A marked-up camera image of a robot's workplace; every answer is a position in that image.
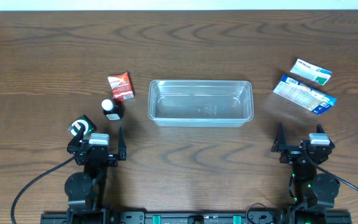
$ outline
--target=bottle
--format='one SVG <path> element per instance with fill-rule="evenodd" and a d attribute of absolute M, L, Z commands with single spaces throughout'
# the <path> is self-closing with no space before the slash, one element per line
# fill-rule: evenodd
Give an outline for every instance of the bottle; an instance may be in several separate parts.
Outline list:
<path fill-rule="evenodd" d="M 117 121 L 121 119 L 124 115 L 122 109 L 115 105 L 112 100 L 105 99 L 102 101 L 103 114 L 110 121 Z"/>

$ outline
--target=white wall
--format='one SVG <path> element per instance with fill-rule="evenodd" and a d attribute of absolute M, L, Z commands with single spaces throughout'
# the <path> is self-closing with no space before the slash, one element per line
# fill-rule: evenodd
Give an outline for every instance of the white wall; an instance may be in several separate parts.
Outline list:
<path fill-rule="evenodd" d="M 358 0 L 0 0 L 0 11 L 358 9 Z"/>

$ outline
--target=wooden table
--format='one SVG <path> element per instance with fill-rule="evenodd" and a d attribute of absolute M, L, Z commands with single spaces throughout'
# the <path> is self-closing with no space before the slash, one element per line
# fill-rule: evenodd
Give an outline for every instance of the wooden table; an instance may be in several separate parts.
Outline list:
<path fill-rule="evenodd" d="M 333 71 L 337 98 L 317 116 L 272 93 L 296 58 Z M 109 74 L 128 71 L 136 99 L 109 122 L 100 102 Z M 248 80 L 254 119 L 241 128 L 160 128 L 147 116 L 154 79 Z M 358 185 L 358 11 L 0 12 L 0 223 L 17 193 L 67 160 L 67 126 L 87 114 L 98 131 L 124 129 L 128 160 L 109 170 L 105 203 L 156 210 L 245 210 L 291 203 L 291 167 L 270 152 L 279 122 L 291 143 L 321 123 L 336 148 L 323 167 Z M 25 192 L 19 223 L 68 207 L 74 162 Z M 342 185 L 336 208 L 358 222 L 358 193 Z"/>

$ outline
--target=white bottle cap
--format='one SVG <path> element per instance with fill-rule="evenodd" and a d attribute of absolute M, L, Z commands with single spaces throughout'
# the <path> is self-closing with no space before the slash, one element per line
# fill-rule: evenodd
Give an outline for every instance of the white bottle cap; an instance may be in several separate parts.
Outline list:
<path fill-rule="evenodd" d="M 105 99 L 105 100 L 102 101 L 102 107 L 103 107 L 104 110 L 110 111 L 110 110 L 112 110 L 114 105 L 113 105 L 111 100 Z"/>

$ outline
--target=barcode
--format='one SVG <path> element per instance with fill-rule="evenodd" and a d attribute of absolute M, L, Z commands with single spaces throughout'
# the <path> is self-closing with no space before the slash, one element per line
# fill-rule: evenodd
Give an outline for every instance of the barcode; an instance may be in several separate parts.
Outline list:
<path fill-rule="evenodd" d="M 124 96 L 124 100 L 128 100 L 128 99 L 131 99 L 131 98 L 133 98 L 134 97 L 134 95 L 127 95 L 127 96 Z"/>
<path fill-rule="evenodd" d="M 292 78 L 289 78 L 289 77 L 287 78 L 286 82 L 289 83 L 289 84 L 295 84 L 295 85 L 298 84 L 298 81 L 295 81 L 295 80 L 293 80 Z"/>

